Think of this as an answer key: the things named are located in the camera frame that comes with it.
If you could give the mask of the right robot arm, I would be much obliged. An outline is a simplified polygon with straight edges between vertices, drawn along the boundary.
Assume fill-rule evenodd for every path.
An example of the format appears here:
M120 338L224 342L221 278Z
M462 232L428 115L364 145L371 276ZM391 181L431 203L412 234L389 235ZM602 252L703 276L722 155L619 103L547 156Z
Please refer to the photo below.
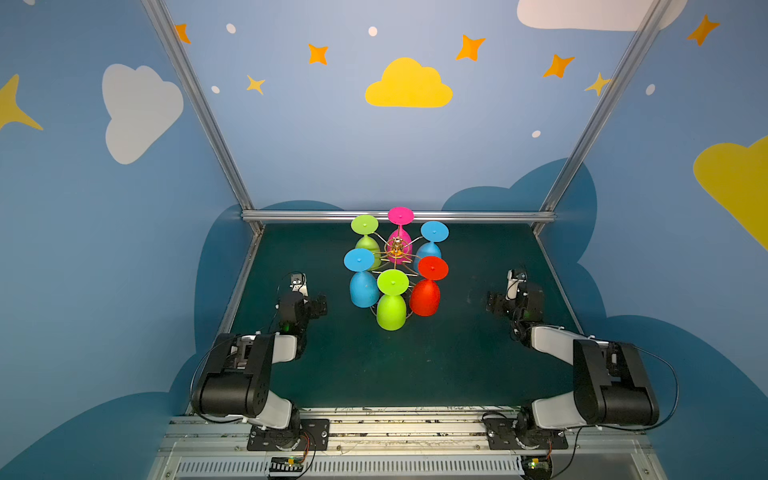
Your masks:
M542 302L538 285L520 279L487 295L486 309L509 320L513 339L573 368L571 391L521 407L517 442L532 449L569 428L655 426L660 407L639 349L546 324Z

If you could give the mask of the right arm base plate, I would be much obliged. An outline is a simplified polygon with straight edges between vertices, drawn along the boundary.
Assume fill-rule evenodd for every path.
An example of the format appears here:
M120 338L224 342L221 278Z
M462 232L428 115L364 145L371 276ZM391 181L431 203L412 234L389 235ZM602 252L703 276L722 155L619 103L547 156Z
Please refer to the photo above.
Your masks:
M500 415L483 416L480 420L485 428L491 450L566 450L569 448L565 433L560 430L541 429L523 422L518 426L516 419Z

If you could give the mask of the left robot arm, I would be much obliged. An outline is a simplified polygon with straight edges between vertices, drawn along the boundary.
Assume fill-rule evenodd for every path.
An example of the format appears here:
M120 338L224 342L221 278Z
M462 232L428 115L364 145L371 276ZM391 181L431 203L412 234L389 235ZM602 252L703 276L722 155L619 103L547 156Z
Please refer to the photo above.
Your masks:
M275 364L301 358L309 323L328 313L327 299L290 291L279 298L276 313L275 332L218 335L190 386L196 415L210 423L249 423L249 448L257 451L291 451L308 444L298 408L272 392L270 382Z

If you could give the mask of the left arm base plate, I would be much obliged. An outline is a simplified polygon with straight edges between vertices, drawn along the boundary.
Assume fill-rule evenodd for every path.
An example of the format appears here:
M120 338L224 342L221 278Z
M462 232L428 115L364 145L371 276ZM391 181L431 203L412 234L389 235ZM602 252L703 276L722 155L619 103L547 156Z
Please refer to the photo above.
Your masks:
M246 449L248 451L326 451L330 439L328 419L304 419L292 422L286 429L261 428L253 425Z

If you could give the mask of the red wine glass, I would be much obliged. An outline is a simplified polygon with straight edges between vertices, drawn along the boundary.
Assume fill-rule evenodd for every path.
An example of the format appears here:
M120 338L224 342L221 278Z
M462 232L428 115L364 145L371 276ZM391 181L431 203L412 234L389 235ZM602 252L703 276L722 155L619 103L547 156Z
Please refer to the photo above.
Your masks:
M418 264L423 280L418 282L410 298L410 307L415 315L429 317L434 315L440 305L441 292L437 284L449 273L447 263L440 257L427 256Z

